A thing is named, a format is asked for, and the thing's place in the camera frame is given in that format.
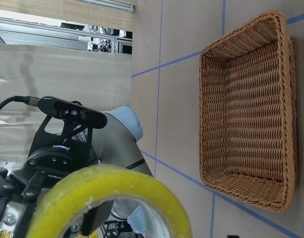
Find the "silver robot arm with blue joints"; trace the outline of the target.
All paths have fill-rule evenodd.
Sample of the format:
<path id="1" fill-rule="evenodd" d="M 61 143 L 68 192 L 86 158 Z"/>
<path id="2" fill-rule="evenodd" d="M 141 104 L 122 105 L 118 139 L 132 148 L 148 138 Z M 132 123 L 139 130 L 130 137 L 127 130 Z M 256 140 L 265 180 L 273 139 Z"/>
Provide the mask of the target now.
<path id="1" fill-rule="evenodd" d="M 143 129 L 135 112 L 128 106 L 106 111 L 107 124 L 93 131 L 92 146 L 101 164 L 115 165 L 149 176 L 152 173 L 137 145 Z M 108 216 L 125 220 L 137 234 L 147 231 L 143 208 L 133 199 L 116 199 L 106 203 Z"/>

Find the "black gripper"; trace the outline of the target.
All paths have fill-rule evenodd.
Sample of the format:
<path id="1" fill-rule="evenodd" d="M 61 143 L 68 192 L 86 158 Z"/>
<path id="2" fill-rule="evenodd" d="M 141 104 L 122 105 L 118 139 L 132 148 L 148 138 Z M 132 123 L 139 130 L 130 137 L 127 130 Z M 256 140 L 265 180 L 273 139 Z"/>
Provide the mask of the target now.
<path id="1" fill-rule="evenodd" d="M 23 103 L 37 107 L 39 100 Z M 43 187 L 52 187 L 70 173 L 89 166 L 95 159 L 91 127 L 56 119 L 46 114 L 33 139 L 27 161 L 7 174 L 0 168 L 0 220 L 8 202 L 35 202 Z M 110 216 L 112 201 L 78 215 L 67 229 L 68 236 L 89 236 Z"/>

